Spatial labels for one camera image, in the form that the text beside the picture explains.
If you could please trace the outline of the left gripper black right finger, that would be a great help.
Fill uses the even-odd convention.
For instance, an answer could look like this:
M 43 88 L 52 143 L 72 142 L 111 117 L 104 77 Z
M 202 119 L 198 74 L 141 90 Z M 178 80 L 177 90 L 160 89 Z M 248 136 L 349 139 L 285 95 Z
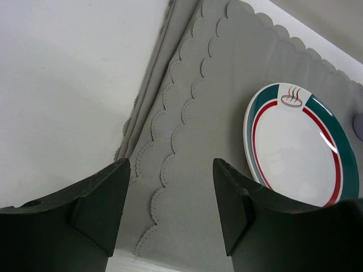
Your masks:
M 235 271 L 361 271 L 362 200 L 316 207 L 278 194 L 223 159 L 213 182 Z

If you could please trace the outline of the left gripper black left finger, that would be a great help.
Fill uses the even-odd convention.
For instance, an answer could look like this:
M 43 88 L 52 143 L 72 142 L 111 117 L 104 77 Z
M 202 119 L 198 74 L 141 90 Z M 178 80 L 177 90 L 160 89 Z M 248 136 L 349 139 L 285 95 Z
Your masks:
M 130 179 L 122 158 L 20 207 L 1 209 L 2 271 L 105 271 Z

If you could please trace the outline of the white plate green red rim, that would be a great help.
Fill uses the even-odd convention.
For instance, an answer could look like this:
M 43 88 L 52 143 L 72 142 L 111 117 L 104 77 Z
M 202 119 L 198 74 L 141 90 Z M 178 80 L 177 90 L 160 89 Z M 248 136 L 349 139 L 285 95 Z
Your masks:
M 273 83 L 254 94 L 243 141 L 254 180 L 272 191 L 318 207 L 359 196 L 357 160 L 344 129 L 304 88 Z

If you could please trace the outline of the purple cup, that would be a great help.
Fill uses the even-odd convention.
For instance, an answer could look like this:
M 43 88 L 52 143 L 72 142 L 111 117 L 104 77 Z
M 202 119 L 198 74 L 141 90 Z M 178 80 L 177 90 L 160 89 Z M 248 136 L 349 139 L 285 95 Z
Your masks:
M 363 141 L 363 113 L 362 112 L 357 114 L 353 118 L 352 126 L 353 126 L 353 130 L 354 130 L 356 136 L 361 141 Z

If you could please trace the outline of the grey cloth placemat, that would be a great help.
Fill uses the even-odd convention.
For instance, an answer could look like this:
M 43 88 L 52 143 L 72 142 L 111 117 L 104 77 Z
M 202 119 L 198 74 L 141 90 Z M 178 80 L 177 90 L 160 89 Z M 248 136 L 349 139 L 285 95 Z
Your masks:
M 223 271 L 212 162 L 250 175 L 242 126 L 263 86 L 295 83 L 337 117 L 362 164 L 352 118 L 362 85 L 241 1 L 172 1 L 117 158 L 130 160 L 118 246 L 138 259 Z

